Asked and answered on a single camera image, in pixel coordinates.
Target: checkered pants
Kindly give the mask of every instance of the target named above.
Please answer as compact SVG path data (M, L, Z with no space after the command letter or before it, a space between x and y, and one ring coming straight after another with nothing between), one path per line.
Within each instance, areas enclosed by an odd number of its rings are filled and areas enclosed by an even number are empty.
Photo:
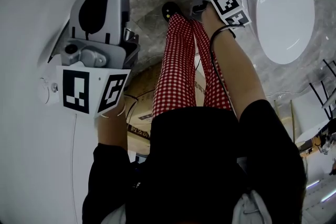
M174 14L169 20L161 74L155 89L153 118L168 110L196 106L194 35L206 79L204 106L230 110L228 98L211 64L209 38L203 25ZM223 79L217 59L215 61Z

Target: black shirt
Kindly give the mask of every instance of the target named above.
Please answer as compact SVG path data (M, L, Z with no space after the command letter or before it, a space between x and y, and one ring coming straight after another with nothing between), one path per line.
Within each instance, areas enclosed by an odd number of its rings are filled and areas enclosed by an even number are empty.
M273 223L299 221L306 175L297 147L271 105L250 104L238 122L232 111L182 108L152 122L146 161L98 144L83 204L83 223L100 223L126 204L127 223L231 223L243 193L254 189ZM247 172L237 164L246 156Z

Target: person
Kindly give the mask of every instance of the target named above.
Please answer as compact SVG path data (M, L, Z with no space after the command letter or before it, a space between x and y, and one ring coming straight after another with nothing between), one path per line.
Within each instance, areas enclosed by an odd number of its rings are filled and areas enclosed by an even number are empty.
M83 223L300 223L302 159L233 33L217 34L213 49L234 111L211 61L209 39L224 26L213 6L203 24L175 3L162 12L169 28L150 153L139 167L130 163L123 99L99 117ZM195 40L206 78L202 107L195 103Z

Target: hand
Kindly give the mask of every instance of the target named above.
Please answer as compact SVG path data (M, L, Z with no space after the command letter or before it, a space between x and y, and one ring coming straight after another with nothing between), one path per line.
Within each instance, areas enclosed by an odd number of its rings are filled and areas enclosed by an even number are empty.
M216 30L225 25L211 3L208 3L206 10L202 13L202 23L209 39Z

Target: forearm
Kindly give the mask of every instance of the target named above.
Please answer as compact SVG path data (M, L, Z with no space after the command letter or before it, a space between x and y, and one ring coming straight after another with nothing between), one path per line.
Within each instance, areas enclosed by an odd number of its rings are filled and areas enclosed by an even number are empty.
M127 127L125 112L118 116L124 108L121 97L118 106L100 116L98 119L98 142L105 145L121 146L127 150Z
M260 80L251 61L229 31L215 38L214 53L237 118L240 119L249 104L265 99Z

